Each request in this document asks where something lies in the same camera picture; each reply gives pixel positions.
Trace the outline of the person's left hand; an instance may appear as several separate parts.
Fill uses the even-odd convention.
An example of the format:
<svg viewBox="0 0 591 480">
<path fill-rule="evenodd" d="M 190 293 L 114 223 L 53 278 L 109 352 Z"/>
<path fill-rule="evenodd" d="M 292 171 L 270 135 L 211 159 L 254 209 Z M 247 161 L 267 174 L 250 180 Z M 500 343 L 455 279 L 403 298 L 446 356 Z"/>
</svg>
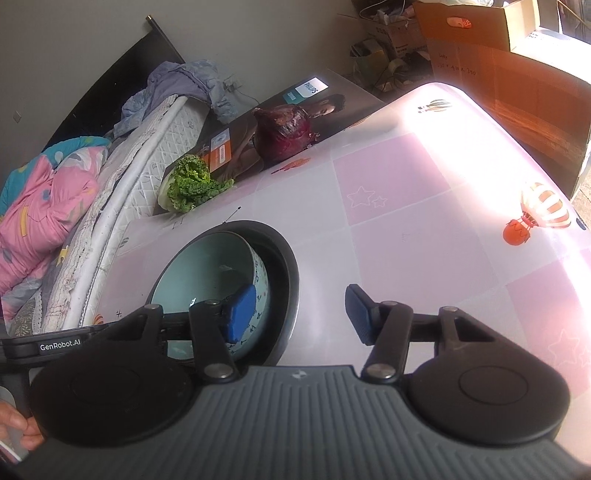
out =
<svg viewBox="0 0 591 480">
<path fill-rule="evenodd" d="M 20 445 L 27 451 L 33 451 L 44 442 L 37 421 L 34 417 L 25 418 L 11 404 L 1 401 L 0 404 L 1 441 L 10 440 L 9 430 L 19 431 Z"/>
</svg>

